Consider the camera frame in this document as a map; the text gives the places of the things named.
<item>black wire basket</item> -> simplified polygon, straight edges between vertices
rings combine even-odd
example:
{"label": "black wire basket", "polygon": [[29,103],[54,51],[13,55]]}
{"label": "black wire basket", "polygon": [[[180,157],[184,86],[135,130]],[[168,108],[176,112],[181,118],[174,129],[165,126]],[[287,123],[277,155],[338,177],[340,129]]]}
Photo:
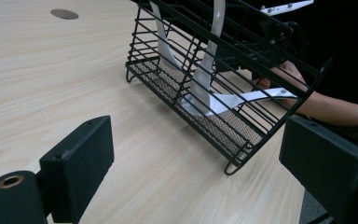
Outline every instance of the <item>black wire basket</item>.
{"label": "black wire basket", "polygon": [[[216,1],[224,2],[223,9],[213,1],[136,2],[126,79],[139,78],[219,150],[228,159],[227,175],[266,144],[324,76],[325,69],[299,57],[303,48],[293,38],[293,23],[242,1]],[[243,17],[233,20],[233,14]],[[271,72],[284,61],[311,81]],[[263,78],[270,81],[269,89],[259,85]],[[287,106],[282,98],[296,98],[296,103]]]}

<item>skin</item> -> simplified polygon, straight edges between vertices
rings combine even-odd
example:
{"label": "skin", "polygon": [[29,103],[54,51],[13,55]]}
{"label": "skin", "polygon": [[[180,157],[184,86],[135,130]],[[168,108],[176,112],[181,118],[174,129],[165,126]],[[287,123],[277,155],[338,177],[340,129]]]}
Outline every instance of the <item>skin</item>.
{"label": "skin", "polygon": [[[291,62],[282,63],[281,69],[305,83],[302,75],[297,70],[296,66]],[[271,68],[271,71],[281,77],[284,77],[289,82],[293,80],[292,77],[285,74],[282,70],[276,67]],[[269,88],[269,85],[269,80],[265,78],[262,78],[259,82],[259,86],[265,89]],[[282,102],[287,106],[291,106],[296,102],[296,100],[283,100]],[[301,105],[301,107],[297,110],[297,113],[332,125],[358,126],[358,104],[332,98],[320,94],[317,91],[314,91],[304,104]],[[358,133],[351,133],[351,136],[358,137]]]}

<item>basket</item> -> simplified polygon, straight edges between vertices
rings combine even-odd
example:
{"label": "basket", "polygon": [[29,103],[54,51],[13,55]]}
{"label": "basket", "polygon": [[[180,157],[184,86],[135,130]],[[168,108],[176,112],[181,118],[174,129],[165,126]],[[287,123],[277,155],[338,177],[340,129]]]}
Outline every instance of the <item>basket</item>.
{"label": "basket", "polygon": [[[290,23],[242,1],[139,0],[137,5],[126,79],[139,78],[224,155],[227,175],[267,143],[324,75],[298,57]],[[230,13],[243,18],[234,21]],[[312,81],[270,71],[286,60]],[[271,88],[263,90],[258,77]],[[288,107],[281,98],[296,103]]]}

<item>table surface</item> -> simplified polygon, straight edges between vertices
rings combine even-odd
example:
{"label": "table surface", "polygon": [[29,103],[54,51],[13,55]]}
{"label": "table surface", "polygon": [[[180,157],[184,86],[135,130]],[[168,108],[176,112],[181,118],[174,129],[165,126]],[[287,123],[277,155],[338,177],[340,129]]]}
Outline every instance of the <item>table surface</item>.
{"label": "table surface", "polygon": [[80,223],[297,224],[304,188],[279,162],[283,127],[228,176],[226,158],[126,81],[136,12],[129,0],[0,0],[0,176],[37,173],[72,130],[109,115],[116,159]]}

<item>dish rack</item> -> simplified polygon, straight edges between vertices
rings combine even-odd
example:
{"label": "dish rack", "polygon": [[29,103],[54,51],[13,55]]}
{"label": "dish rack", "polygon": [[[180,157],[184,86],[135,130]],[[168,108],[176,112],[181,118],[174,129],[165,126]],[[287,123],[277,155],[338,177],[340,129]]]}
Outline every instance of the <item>dish rack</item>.
{"label": "dish rack", "polygon": [[[239,0],[227,0],[223,9],[216,2],[136,1],[126,79],[139,78],[227,158],[225,174],[233,175],[304,103],[325,69],[298,57],[290,23]],[[270,70],[286,60],[311,81]],[[270,89],[261,87],[262,79]],[[205,93],[209,99],[202,99]],[[281,98],[296,103],[287,106]]]}

